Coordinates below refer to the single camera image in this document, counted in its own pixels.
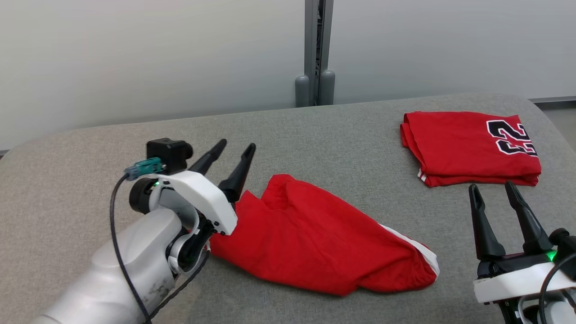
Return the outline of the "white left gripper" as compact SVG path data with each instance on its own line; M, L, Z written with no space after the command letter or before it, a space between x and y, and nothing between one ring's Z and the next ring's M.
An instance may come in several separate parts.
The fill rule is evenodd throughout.
M200 263L200 254L212 234L231 235L238 218L231 203L236 203L243 192L253 156L257 150L250 143L236 168L218 187L204 175L220 158L228 141L221 139L189 171L174 175L160 175L153 188L153 209L169 209L181 222L178 238L171 244L167 262L173 273L190 274Z

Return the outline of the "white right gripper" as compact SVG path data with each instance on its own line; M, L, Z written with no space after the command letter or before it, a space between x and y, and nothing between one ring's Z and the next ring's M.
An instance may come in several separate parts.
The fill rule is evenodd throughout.
M525 254L543 254L553 249L549 236L539 223L516 185L504 185L510 206L520 224ZM469 201L477 260L498 260L506 255L488 221L481 192L469 185ZM555 263L548 261L526 269L477 279L473 282L477 301L496 304L507 324L574 324L575 281Z

